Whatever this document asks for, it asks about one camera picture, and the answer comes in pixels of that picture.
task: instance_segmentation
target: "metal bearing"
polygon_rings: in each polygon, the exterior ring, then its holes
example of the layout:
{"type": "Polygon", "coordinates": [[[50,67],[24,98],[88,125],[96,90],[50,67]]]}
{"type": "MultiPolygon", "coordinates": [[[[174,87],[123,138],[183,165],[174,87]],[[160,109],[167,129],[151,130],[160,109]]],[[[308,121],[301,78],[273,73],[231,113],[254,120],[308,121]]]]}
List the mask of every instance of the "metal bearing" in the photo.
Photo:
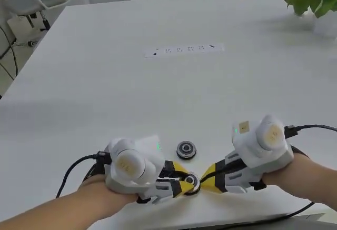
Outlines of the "metal bearing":
{"type": "Polygon", "coordinates": [[[192,159],[196,154],[196,147],[192,142],[183,141],[177,146],[177,155],[179,158],[187,160],[192,159]]]}
{"type": "Polygon", "coordinates": [[[193,172],[189,172],[189,175],[185,178],[184,181],[194,185],[194,188],[192,190],[185,193],[186,196],[192,196],[200,191],[201,188],[200,179],[193,172]]]}

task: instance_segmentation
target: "power strip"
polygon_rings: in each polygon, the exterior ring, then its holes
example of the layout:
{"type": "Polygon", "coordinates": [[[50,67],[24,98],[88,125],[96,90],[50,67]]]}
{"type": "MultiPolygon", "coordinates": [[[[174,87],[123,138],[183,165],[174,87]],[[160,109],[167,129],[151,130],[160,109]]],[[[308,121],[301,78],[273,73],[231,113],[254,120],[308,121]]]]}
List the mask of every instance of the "power strip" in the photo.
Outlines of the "power strip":
{"type": "Polygon", "coordinates": [[[222,52],[224,50],[225,49],[224,49],[223,43],[160,47],[160,48],[153,48],[153,49],[147,50],[145,52],[145,57],[186,55],[186,54],[209,53],[209,52],[222,52]]]}

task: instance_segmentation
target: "sticker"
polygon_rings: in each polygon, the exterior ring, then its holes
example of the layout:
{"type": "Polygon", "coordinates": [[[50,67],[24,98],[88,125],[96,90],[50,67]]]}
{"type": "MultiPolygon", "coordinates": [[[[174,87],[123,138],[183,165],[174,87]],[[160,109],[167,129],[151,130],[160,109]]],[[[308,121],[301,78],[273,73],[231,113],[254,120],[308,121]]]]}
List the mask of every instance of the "sticker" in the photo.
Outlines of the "sticker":
{"type": "Polygon", "coordinates": [[[248,121],[241,122],[239,124],[239,129],[240,129],[240,134],[249,132],[249,122],[248,121]]]}
{"type": "Polygon", "coordinates": [[[264,140],[270,144],[274,145],[282,135],[282,130],[275,124],[271,125],[269,130],[264,136],[264,140]]]}
{"type": "Polygon", "coordinates": [[[116,168],[122,170],[128,176],[133,176],[136,171],[135,165],[127,157],[123,156],[118,159],[116,168]]]}
{"type": "Polygon", "coordinates": [[[187,55],[187,54],[222,52],[222,51],[224,51],[223,43],[158,47],[145,51],[145,57],[187,55]]]}

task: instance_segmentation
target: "white table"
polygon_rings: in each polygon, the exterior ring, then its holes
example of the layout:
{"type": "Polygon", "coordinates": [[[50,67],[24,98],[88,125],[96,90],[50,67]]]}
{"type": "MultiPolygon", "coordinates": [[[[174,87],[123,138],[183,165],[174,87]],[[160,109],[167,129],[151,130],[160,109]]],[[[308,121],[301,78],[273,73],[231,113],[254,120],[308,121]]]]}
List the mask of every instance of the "white table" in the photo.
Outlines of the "white table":
{"type": "MultiPolygon", "coordinates": [[[[336,43],[283,0],[142,0],[68,7],[0,101],[0,220],[52,199],[67,168],[113,137],[159,134],[165,157],[202,175],[224,158],[233,121],[337,125],[336,43]],[[224,43],[225,52],[145,58],[151,47],[224,43]],[[183,140],[198,153],[177,158],[183,140]]],[[[337,168],[336,134],[291,143],[337,168]]],[[[78,166],[63,194],[92,165],[78,166]]],[[[276,187],[130,205],[92,229],[229,224],[306,205],[276,187]]],[[[316,205],[307,214],[325,212],[316,205]]]]}

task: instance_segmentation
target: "black cable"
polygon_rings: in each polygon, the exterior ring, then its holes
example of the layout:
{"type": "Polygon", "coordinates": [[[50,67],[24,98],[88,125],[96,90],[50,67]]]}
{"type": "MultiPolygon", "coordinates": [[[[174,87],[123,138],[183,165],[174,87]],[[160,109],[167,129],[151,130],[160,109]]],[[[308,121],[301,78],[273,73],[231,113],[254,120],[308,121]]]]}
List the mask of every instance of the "black cable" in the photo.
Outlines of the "black cable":
{"type": "Polygon", "coordinates": [[[14,52],[14,49],[13,49],[13,46],[11,44],[11,41],[9,40],[5,30],[0,26],[0,29],[1,31],[4,33],[7,41],[8,41],[8,44],[9,44],[9,47],[11,48],[12,50],[12,53],[13,53],[13,58],[14,58],[14,64],[15,64],[15,77],[17,77],[17,75],[19,74],[19,69],[18,69],[18,66],[17,66],[17,62],[16,62],[16,55],[15,55],[15,52],[14,52]]]}
{"type": "Polygon", "coordinates": [[[332,127],[332,126],[325,126],[325,125],[304,125],[304,126],[296,126],[295,127],[295,129],[297,131],[307,129],[307,128],[323,128],[323,129],[328,129],[328,130],[337,132],[337,128],[332,127]]]}
{"type": "Polygon", "coordinates": [[[237,159],[235,161],[232,161],[232,162],[226,164],[226,166],[223,167],[222,169],[218,169],[217,171],[213,171],[213,172],[208,173],[206,176],[204,176],[203,178],[200,179],[200,183],[203,183],[207,179],[209,179],[213,176],[216,176],[218,174],[229,174],[229,173],[240,171],[240,170],[242,170],[246,167],[247,167],[247,165],[242,161],[242,159],[237,159]]]}
{"type": "Polygon", "coordinates": [[[65,173],[64,177],[63,177],[63,181],[62,184],[60,186],[60,188],[58,189],[56,198],[59,198],[61,195],[61,192],[65,186],[65,183],[67,182],[68,176],[70,174],[70,172],[73,170],[74,167],[76,167],[78,164],[80,164],[81,162],[88,160],[88,159],[97,159],[97,154],[96,155],[87,155],[82,157],[81,159],[78,159],[75,163],[73,163],[70,168],[67,170],[67,172],[65,173]]]}
{"type": "Polygon", "coordinates": [[[8,72],[8,70],[0,63],[0,66],[4,69],[4,71],[8,74],[8,76],[14,81],[14,77],[8,72]]]}
{"type": "Polygon", "coordinates": [[[311,202],[309,205],[303,207],[302,209],[300,209],[300,210],[298,210],[294,213],[287,214],[287,215],[284,215],[284,216],[280,216],[280,217],[277,217],[277,218],[263,219],[261,221],[248,222],[248,223],[239,223],[239,224],[236,224],[236,225],[219,228],[219,230],[227,230],[227,229],[233,229],[233,228],[237,228],[237,227],[258,226],[258,225],[276,223],[276,222],[279,222],[279,221],[289,219],[289,218],[291,218],[291,217],[293,217],[297,214],[300,214],[300,213],[304,212],[305,210],[307,210],[308,208],[310,208],[311,206],[313,206],[314,204],[315,204],[314,202],[311,202]]]}

